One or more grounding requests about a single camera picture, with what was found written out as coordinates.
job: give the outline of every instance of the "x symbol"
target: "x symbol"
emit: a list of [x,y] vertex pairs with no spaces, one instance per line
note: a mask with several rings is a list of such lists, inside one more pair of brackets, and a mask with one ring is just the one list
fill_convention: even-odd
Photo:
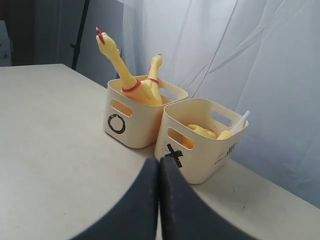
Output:
[[182,168],[182,164],[179,160],[179,157],[183,156],[182,151],[174,151],[170,143],[166,146],[168,147],[170,153],[166,154],[165,157],[172,157],[175,160],[175,163],[178,165],[178,168]]

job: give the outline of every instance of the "white backdrop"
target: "white backdrop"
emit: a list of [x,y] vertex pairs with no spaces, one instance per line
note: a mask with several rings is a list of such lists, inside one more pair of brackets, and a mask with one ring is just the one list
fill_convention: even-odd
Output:
[[132,73],[162,53],[161,78],[250,110],[232,158],[320,208],[320,1],[120,2]]

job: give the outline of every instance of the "cream plastic basket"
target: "cream plastic basket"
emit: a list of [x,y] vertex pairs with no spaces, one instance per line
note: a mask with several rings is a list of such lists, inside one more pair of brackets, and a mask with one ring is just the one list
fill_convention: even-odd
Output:
[[[136,76],[143,81],[148,76]],[[104,131],[122,144],[133,149],[143,149],[157,141],[164,107],[170,103],[184,100],[188,93],[160,78],[159,88],[176,95],[176,100],[162,96],[163,105],[149,106],[138,103],[121,94],[121,79],[110,80],[107,88],[107,99],[103,120]],[[116,106],[127,108],[129,114]]]
[[[231,120],[231,126],[213,119],[213,112]],[[201,184],[225,164],[227,156],[249,123],[246,121],[241,131],[222,140],[202,136],[186,126],[197,124],[214,131],[218,136],[224,130],[231,130],[241,117],[228,108],[203,98],[167,105],[163,111],[154,155],[157,159],[173,157],[188,183]],[[181,144],[183,136],[193,142],[192,149]]]

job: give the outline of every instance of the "table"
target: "table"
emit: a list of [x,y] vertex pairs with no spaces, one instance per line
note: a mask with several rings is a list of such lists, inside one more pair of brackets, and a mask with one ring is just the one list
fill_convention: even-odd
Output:
[[[62,64],[0,68],[1,239],[69,239],[130,187],[154,145],[105,134],[105,102],[105,88]],[[320,209],[230,159],[193,188],[260,239],[320,236]]]

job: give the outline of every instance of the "basket handle hole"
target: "basket handle hole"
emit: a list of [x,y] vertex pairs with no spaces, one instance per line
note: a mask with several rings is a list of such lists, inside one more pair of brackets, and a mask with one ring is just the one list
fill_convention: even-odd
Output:
[[226,127],[232,126],[232,120],[230,118],[227,118],[226,116],[222,115],[219,112],[213,111],[211,113],[211,118],[218,121],[219,123],[225,125]]
[[119,102],[114,98],[111,98],[110,104],[115,110],[118,110],[120,113],[126,115],[127,117],[131,117],[133,114],[133,111],[130,107],[124,105],[122,102]]
[[168,136],[189,150],[192,150],[195,146],[190,138],[174,130],[172,127],[168,127]]
[[159,91],[162,96],[163,104],[171,103],[178,99],[178,96],[175,93],[169,91],[168,89],[160,87]]

